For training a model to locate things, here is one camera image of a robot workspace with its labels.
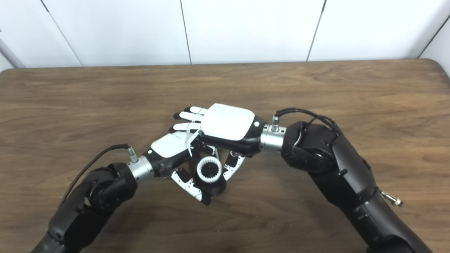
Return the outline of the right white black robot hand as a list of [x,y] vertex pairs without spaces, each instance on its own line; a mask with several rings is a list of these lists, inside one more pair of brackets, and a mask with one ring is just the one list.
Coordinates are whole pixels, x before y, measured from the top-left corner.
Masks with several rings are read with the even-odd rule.
[[169,132],[193,134],[188,144],[197,139],[205,145],[230,151],[224,165],[226,181],[236,173],[246,157],[253,157],[262,150],[260,140],[267,122],[250,110],[215,103],[208,109],[187,107],[173,117],[185,120],[185,123],[173,125]]

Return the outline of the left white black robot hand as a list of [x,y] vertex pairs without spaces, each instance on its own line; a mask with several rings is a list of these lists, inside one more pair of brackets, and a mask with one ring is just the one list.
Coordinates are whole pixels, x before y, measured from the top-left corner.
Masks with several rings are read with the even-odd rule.
[[154,141],[139,158],[143,162],[140,170],[142,176],[169,177],[196,200],[204,205],[210,205],[211,197],[194,181],[193,176],[179,166],[198,158],[201,152],[218,157],[218,151],[217,148],[205,145],[197,138],[194,138],[192,147],[188,147],[186,142],[192,136],[193,134],[189,132],[174,132]]

